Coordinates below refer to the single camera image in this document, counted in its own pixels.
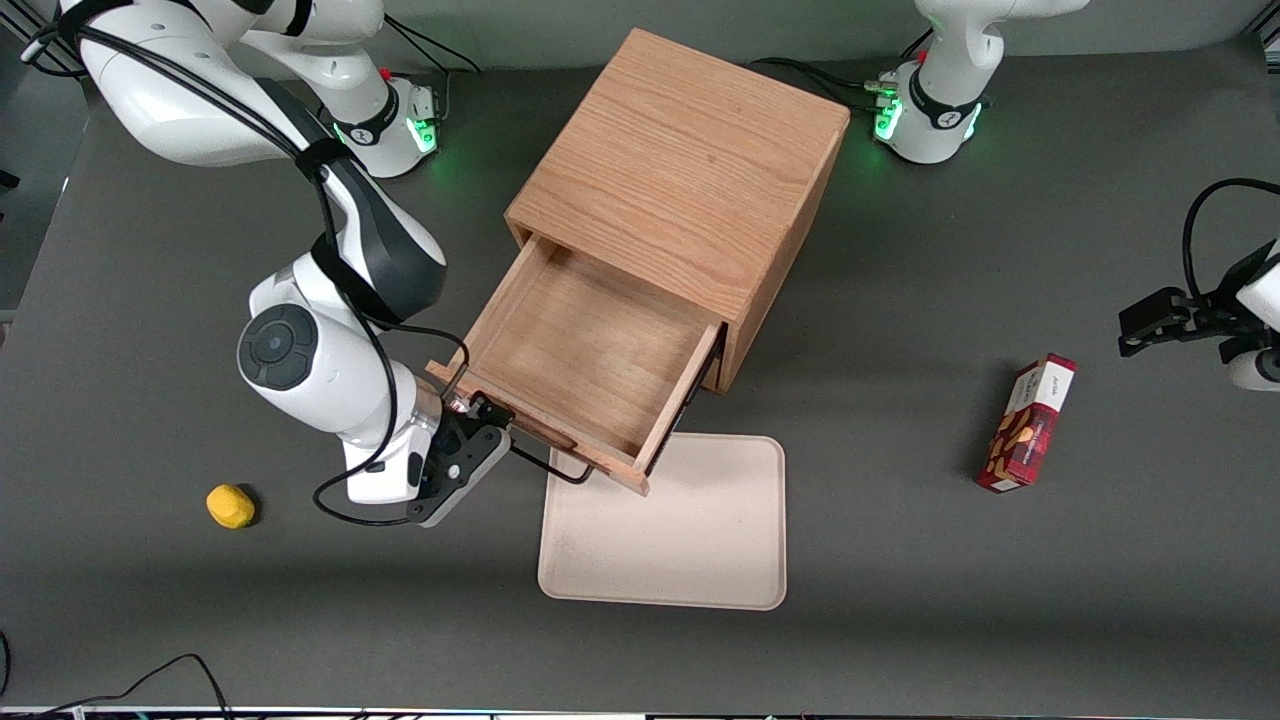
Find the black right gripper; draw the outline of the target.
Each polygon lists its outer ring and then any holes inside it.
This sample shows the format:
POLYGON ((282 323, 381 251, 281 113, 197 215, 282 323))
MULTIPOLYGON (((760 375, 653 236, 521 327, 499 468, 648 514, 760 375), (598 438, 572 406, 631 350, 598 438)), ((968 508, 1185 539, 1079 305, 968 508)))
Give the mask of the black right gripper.
POLYGON ((438 525, 509 451, 515 414, 485 393, 449 393, 445 413, 430 445, 412 451, 408 479, 412 497, 404 519, 420 527, 438 525))

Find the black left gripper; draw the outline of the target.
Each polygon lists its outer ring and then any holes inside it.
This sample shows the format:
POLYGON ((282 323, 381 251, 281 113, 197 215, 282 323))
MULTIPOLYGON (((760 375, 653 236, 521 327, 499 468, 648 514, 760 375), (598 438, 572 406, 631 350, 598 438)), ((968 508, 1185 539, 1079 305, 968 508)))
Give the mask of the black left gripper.
POLYGON ((1188 343, 1225 336, 1240 348, 1270 348, 1274 332, 1236 297, 1263 269, 1271 269, 1272 249, 1257 249, 1231 264, 1219 286, 1203 295, 1193 314, 1185 291, 1165 287, 1117 314, 1121 357, 1169 342, 1188 343))

